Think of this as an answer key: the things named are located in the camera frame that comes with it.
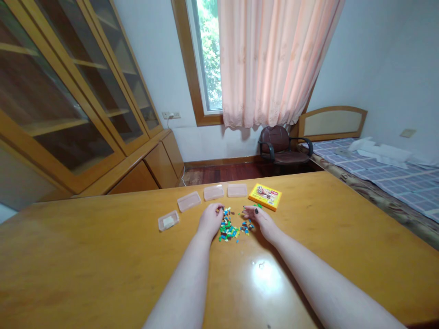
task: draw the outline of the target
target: yellow box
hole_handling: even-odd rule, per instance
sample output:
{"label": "yellow box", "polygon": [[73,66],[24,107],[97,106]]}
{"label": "yellow box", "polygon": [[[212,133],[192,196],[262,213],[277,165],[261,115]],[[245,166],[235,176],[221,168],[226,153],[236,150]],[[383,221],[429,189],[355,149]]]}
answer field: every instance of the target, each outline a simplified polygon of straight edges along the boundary
{"label": "yellow box", "polygon": [[282,192],[274,190],[268,186],[256,183],[248,198],[254,202],[263,205],[264,207],[267,207],[268,209],[276,211],[278,209],[281,196]]}

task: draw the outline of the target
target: black office chair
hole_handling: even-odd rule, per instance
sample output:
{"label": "black office chair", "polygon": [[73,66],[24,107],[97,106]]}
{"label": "black office chair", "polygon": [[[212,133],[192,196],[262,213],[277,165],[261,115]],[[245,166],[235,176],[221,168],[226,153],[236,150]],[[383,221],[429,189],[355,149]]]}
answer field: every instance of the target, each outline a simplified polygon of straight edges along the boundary
{"label": "black office chair", "polygon": [[[303,139],[308,144],[308,154],[291,151],[291,140]],[[284,127],[265,127],[259,138],[261,157],[275,165],[299,165],[312,156],[312,142],[305,137],[290,137]]]}

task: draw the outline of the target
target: glass cabinet door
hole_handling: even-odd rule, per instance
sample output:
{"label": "glass cabinet door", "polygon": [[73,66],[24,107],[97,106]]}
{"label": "glass cabinet door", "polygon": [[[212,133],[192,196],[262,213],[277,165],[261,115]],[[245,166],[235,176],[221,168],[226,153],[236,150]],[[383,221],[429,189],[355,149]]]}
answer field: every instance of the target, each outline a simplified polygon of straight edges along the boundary
{"label": "glass cabinet door", "polygon": [[[38,47],[16,17],[42,39]],[[0,65],[0,136],[5,142],[75,193],[123,159],[105,126],[14,0],[0,0]]]}
{"label": "glass cabinet door", "polygon": [[101,50],[102,41],[95,38],[99,38],[98,33],[93,34],[80,6],[73,0],[35,2],[99,101],[106,117],[104,122],[118,135],[117,141],[129,155],[149,138],[122,82],[117,79],[111,59]]}
{"label": "glass cabinet door", "polygon": [[123,27],[120,24],[116,11],[110,0],[85,0],[91,4],[95,15],[96,25],[99,25],[100,32],[105,34],[116,61],[129,85],[140,113],[145,119],[148,134],[153,137],[163,128],[157,118],[157,112],[152,104],[143,76],[139,72],[137,62],[131,52],[131,47],[126,38]]}

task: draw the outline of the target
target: table surface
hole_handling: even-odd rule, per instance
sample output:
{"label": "table surface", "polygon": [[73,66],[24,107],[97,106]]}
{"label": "table surface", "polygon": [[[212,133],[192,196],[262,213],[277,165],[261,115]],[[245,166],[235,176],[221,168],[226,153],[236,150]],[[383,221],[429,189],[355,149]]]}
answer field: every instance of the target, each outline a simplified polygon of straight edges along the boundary
{"label": "table surface", "polygon": [[[282,191],[278,211],[267,210],[278,226],[404,324],[439,319],[439,253],[348,186],[325,171],[241,182]],[[141,328],[208,202],[165,232],[157,219],[206,186],[38,203],[0,225],[1,325]],[[215,201],[232,208],[235,226],[253,204]],[[212,243],[204,327],[228,326],[320,327],[257,229]]]}

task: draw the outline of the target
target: sheer curtain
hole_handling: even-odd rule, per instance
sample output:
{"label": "sheer curtain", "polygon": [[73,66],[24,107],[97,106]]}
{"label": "sheer curtain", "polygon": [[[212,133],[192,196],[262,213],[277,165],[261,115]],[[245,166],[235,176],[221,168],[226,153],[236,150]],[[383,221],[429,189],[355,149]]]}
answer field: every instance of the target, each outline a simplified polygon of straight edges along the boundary
{"label": "sheer curtain", "polygon": [[294,124],[344,0],[218,0],[224,123]]}

